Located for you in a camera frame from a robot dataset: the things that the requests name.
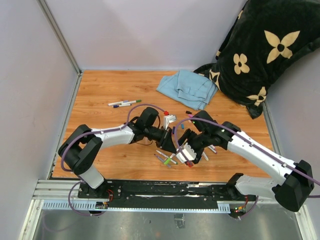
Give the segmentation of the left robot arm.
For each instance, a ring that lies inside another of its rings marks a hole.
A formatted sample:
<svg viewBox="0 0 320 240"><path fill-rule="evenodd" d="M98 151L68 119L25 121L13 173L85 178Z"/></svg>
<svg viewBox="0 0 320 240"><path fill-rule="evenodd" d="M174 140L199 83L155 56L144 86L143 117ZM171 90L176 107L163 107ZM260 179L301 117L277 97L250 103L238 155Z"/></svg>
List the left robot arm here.
<svg viewBox="0 0 320 240"><path fill-rule="evenodd" d="M77 175L90 191L90 195L103 198L110 191L107 190L107 181L94 166L98 152L104 148L117 145L129 145L147 138L154 141L159 149L175 154L177 152L172 140L170 123L177 117L163 112L163 126L154 126L160 119L159 112L149 106L140 116L128 119L126 123L114 127L95 129L82 124L58 149L61 162L66 163L71 172Z"/></svg>

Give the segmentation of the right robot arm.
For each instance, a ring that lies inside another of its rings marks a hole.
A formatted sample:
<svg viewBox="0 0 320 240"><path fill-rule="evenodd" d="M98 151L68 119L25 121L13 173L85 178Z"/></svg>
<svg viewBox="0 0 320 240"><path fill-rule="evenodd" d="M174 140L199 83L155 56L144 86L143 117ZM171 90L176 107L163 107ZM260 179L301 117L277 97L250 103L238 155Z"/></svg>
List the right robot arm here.
<svg viewBox="0 0 320 240"><path fill-rule="evenodd" d="M189 121L198 133L187 129L181 137L174 134L177 157L182 163L191 167L205 148L215 146L245 158L268 174L265 178L235 173L226 188L232 200L243 195L264 197L277 201L291 212L298 212L317 184L308 162L296 162L273 152L231 122L219 124L204 110Z"/></svg>

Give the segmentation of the white slim marker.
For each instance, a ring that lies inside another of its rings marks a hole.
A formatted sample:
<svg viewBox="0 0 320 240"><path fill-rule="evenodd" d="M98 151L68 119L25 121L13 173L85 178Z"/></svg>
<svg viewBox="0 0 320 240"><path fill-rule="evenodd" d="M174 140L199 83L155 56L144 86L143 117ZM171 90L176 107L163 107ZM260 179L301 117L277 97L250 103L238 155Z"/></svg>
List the white slim marker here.
<svg viewBox="0 0 320 240"><path fill-rule="evenodd" d="M204 159L205 159L206 161L209 161L208 156L207 156L204 152L202 153L202 156L204 157Z"/></svg>

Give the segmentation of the grey blue cap marker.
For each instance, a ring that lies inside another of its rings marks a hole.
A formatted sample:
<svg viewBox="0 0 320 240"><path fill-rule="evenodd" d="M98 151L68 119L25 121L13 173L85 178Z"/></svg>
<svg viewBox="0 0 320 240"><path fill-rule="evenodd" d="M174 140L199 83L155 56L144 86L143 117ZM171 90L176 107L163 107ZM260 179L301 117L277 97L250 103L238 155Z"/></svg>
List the grey blue cap marker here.
<svg viewBox="0 0 320 240"><path fill-rule="evenodd" d="M112 103L108 103L108 106L121 105L121 104L125 104L125 103L128 103L128 102L129 102L128 100L112 102Z"/></svg>

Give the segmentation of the green cap marker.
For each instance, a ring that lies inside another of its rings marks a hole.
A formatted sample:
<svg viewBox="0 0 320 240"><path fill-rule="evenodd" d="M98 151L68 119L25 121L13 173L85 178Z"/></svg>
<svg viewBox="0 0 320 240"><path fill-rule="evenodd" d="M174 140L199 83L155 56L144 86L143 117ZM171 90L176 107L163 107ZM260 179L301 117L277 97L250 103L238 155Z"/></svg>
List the green cap marker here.
<svg viewBox="0 0 320 240"><path fill-rule="evenodd" d="M167 159L170 159L170 161L171 161L172 163L174 163L175 165L178 165L178 163L177 163L175 160L173 160L174 154L171 155L171 156L168 156L168 155L166 155L165 153L163 153L163 152L161 152L161 151L159 151L159 150L156 150L156 152L159 153L160 155L162 155L163 157L165 157L165 158L167 158Z"/></svg>

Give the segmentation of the light green marker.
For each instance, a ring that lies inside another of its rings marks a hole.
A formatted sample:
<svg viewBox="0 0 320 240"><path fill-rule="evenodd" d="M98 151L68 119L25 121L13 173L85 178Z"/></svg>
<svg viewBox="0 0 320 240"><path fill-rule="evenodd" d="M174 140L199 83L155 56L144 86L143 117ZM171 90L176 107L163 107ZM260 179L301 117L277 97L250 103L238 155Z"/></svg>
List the light green marker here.
<svg viewBox="0 0 320 240"><path fill-rule="evenodd" d="M169 163L173 163L173 164L177 164L177 162L175 161L175 160L173 160L173 157L175 156L175 154L173 153L173 154L171 154L170 156L168 156L168 155L164 155L164 157L165 157L165 161L164 161L164 164L165 165L168 165Z"/></svg>

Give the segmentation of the lavender marker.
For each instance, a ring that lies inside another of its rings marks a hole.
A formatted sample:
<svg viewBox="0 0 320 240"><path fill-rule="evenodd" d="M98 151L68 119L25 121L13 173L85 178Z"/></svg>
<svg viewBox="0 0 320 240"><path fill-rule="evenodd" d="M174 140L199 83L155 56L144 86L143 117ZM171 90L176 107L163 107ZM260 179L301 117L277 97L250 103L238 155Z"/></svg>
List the lavender marker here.
<svg viewBox="0 0 320 240"><path fill-rule="evenodd" d="M157 155L157 154L154 154L154 156L162 163L162 164L164 164L165 166L167 166L168 168L171 168L171 166L170 166L170 164L169 164L169 162L170 162L170 160L164 160L164 159L162 159L159 155Z"/></svg>

